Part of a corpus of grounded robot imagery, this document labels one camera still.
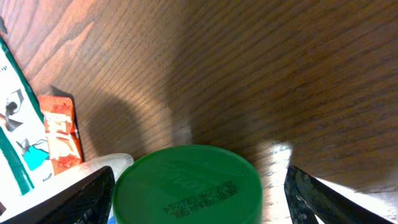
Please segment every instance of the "wood grain surface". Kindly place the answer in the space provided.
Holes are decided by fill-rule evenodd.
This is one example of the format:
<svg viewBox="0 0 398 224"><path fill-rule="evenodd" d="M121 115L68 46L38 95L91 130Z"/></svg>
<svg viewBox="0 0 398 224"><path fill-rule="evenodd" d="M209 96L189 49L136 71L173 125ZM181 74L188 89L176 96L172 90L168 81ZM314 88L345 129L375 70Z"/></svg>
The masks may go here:
<svg viewBox="0 0 398 224"><path fill-rule="evenodd" d="M291 223L288 164L398 219L397 1L0 7L2 36L36 94L74 96L86 159L211 144L259 171L263 223Z"/></svg>

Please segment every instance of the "snack wrapper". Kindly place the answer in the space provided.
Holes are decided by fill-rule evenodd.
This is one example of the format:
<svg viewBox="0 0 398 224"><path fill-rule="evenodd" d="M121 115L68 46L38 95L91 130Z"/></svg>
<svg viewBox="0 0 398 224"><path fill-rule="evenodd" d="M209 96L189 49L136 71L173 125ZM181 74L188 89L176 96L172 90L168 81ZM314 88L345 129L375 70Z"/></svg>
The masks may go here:
<svg viewBox="0 0 398 224"><path fill-rule="evenodd" d="M6 208L54 176L39 103L1 37L0 170Z"/></svg>
<svg viewBox="0 0 398 224"><path fill-rule="evenodd" d="M61 96L39 96L45 135L55 175L82 162L73 102Z"/></svg>

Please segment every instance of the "green lid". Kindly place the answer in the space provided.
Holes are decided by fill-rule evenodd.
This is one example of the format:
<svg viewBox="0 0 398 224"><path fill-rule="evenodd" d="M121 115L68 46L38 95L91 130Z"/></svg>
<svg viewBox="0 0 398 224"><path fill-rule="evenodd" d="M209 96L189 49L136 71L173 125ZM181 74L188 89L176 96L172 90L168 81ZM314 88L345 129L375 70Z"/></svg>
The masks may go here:
<svg viewBox="0 0 398 224"><path fill-rule="evenodd" d="M114 188L116 223L258 224L258 173L237 154L213 146L178 146L145 156Z"/></svg>

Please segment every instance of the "orange wrapper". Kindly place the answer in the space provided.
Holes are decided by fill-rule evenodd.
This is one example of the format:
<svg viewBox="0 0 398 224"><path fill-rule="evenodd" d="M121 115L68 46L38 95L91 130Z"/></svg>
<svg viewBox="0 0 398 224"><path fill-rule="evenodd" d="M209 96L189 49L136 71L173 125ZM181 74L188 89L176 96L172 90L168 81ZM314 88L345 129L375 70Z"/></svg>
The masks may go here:
<svg viewBox="0 0 398 224"><path fill-rule="evenodd" d="M74 125L73 102L61 96L39 96L50 160L57 175L82 162Z"/></svg>

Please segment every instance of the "green stripe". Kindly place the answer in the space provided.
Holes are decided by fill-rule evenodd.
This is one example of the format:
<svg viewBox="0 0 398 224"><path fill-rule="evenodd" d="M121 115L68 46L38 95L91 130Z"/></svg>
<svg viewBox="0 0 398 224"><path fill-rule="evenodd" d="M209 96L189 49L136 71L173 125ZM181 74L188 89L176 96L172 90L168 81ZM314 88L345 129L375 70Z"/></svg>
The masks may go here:
<svg viewBox="0 0 398 224"><path fill-rule="evenodd" d="M24 165L22 164L17 152L14 150L11 143L8 141L6 134L0 128L0 150L4 154L4 157L8 161L8 165L11 168L12 174L18 183L21 194L24 195L34 188L32 181L30 180Z"/></svg>

